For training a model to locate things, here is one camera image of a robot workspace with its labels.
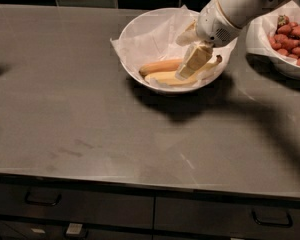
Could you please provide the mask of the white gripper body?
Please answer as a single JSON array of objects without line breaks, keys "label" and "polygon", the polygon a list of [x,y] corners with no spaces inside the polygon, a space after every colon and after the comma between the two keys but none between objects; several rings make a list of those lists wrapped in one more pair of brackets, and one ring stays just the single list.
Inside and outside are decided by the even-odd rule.
[{"label": "white gripper body", "polygon": [[241,29],[226,18],[218,0],[211,0],[201,10],[195,31],[200,40],[224,47],[239,36]]}]

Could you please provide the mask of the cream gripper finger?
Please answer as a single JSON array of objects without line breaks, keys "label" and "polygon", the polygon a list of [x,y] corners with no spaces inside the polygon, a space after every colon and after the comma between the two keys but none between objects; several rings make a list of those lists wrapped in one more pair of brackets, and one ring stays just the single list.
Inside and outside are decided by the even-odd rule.
[{"label": "cream gripper finger", "polygon": [[192,43],[176,71],[176,78],[189,79],[212,58],[212,54],[213,47],[210,44]]},{"label": "cream gripper finger", "polygon": [[196,22],[193,21],[186,29],[176,38],[179,46],[186,46],[198,40],[196,33]]}]

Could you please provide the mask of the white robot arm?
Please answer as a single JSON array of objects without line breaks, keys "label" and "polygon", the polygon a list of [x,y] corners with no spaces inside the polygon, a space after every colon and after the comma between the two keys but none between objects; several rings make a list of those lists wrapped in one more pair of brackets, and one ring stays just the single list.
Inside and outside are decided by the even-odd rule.
[{"label": "white robot arm", "polygon": [[201,10],[194,25],[176,40],[177,44],[188,47],[177,76],[182,80],[192,76],[210,60],[215,47],[228,45],[239,36],[243,27],[247,27],[247,52],[268,57],[281,74],[300,80],[300,66],[292,65],[266,48],[257,39],[255,30],[260,16],[290,1],[300,8],[300,0],[211,0]]}]

